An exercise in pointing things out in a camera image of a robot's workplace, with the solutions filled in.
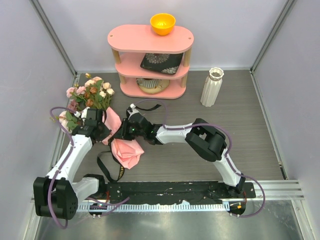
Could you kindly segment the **pink wrapping paper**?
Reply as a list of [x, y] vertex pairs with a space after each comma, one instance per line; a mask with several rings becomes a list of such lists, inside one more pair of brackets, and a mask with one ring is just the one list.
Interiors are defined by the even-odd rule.
[[104, 145], [110, 144], [111, 152], [116, 160], [126, 169], [130, 170], [138, 164], [144, 150], [136, 140], [113, 139], [112, 136], [121, 127], [122, 121], [118, 114], [111, 108], [106, 109], [106, 119], [103, 116], [105, 126], [111, 130], [110, 134], [102, 140]]

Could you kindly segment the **mauve pink flower bunch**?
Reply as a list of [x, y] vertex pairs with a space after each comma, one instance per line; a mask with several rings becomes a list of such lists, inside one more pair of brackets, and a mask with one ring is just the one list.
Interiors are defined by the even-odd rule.
[[77, 101], [76, 99], [73, 99], [69, 102], [68, 109], [70, 109], [73, 113], [75, 112], [82, 112], [83, 108], [82, 108], [82, 102], [81, 101]]

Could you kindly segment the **peach and orange flower bunch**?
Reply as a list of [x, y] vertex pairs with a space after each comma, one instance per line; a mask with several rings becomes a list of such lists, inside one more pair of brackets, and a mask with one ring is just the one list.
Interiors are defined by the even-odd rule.
[[67, 98], [70, 101], [82, 102], [82, 110], [86, 107], [107, 110], [115, 94], [112, 85], [99, 76], [92, 77], [89, 73], [86, 73], [85, 77], [87, 81], [84, 85], [77, 83], [66, 90]]

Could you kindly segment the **black ribbon with gold text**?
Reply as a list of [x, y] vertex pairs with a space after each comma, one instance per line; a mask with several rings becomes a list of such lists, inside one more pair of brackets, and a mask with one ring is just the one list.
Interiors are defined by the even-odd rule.
[[113, 179], [112, 176], [111, 176], [111, 173], [110, 171], [108, 170], [108, 168], [105, 166], [105, 164], [103, 163], [102, 159], [101, 159], [101, 155], [104, 154], [104, 152], [100, 152], [98, 155], [97, 155], [97, 165], [98, 167], [100, 168], [100, 170], [102, 171], [102, 173], [105, 175], [105, 177], [107, 178], [107, 180], [110, 182], [110, 183], [116, 183], [118, 182], [124, 175], [125, 173], [125, 169], [120, 163], [118, 160], [116, 160], [116, 158], [113, 156], [112, 154], [112, 150], [111, 150], [111, 144], [109, 143], [108, 144], [109, 146], [109, 153], [111, 153], [111, 156], [112, 156], [112, 159], [117, 163], [119, 164], [119, 172], [118, 172], [118, 177], [116, 179]]

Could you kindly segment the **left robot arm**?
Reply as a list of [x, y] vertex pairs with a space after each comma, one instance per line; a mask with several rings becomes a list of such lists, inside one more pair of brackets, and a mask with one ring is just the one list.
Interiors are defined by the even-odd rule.
[[100, 200], [107, 192], [102, 175], [86, 174], [81, 181], [74, 183], [74, 177], [84, 157], [94, 143], [102, 141], [110, 130], [104, 121], [107, 114], [102, 109], [89, 108], [84, 124], [78, 125], [69, 135], [68, 148], [57, 164], [45, 177], [37, 177], [33, 182], [35, 212], [40, 217], [71, 220], [78, 204], [86, 198]]

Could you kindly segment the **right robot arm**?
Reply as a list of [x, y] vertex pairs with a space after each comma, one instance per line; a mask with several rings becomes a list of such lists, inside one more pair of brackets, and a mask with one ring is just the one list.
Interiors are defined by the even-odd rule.
[[140, 113], [134, 113], [123, 119], [114, 138], [132, 141], [138, 137], [151, 145], [188, 144], [198, 156], [214, 164], [230, 197], [243, 193], [246, 178], [230, 158], [226, 135], [205, 120], [197, 118], [190, 124], [169, 126], [152, 124]]

